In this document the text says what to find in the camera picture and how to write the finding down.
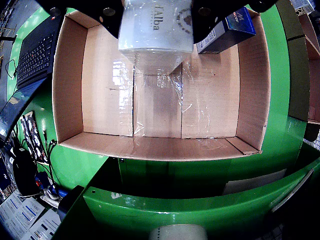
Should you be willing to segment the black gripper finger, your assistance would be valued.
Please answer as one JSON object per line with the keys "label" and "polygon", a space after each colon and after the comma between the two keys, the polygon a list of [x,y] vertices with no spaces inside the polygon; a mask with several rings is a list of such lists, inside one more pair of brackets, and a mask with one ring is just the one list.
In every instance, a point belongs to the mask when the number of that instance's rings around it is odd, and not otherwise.
{"label": "black gripper finger", "polygon": [[263,13],[276,2],[277,0],[193,0],[191,2],[193,42],[201,42],[220,21],[242,7],[248,5],[251,10]]}
{"label": "black gripper finger", "polygon": [[49,13],[56,8],[60,11],[73,8],[91,17],[104,26],[116,39],[124,12],[123,0],[38,0],[37,3]]}

